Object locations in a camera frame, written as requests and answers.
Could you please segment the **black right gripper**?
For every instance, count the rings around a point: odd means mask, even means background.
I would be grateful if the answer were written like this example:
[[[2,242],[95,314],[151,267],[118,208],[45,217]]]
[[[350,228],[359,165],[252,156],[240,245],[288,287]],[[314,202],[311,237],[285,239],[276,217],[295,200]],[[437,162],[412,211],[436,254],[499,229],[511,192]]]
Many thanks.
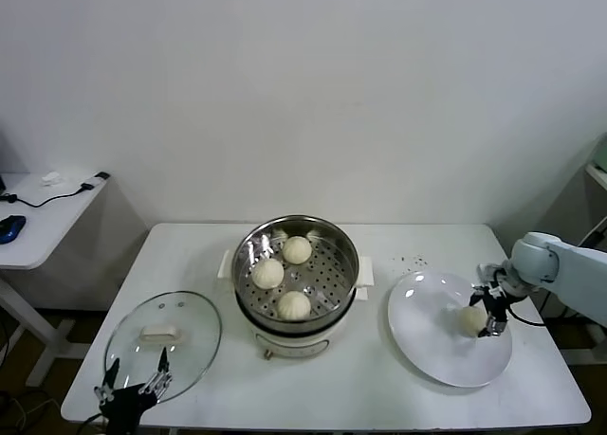
[[[477,285],[473,287],[469,298],[469,307],[478,303],[485,305],[487,312],[486,325],[480,330],[477,337],[500,336],[506,329],[508,299],[500,285]]]

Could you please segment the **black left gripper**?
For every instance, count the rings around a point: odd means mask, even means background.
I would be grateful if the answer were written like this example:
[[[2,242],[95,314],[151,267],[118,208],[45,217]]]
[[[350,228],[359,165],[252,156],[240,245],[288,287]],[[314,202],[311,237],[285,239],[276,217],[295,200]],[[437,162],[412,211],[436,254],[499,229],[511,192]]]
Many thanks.
[[[105,433],[138,434],[143,413],[157,404],[157,398],[163,396],[173,380],[167,349],[162,349],[156,371],[144,384],[114,390],[119,369],[120,363],[114,362],[105,371],[101,385],[94,388],[101,415],[107,420]]]

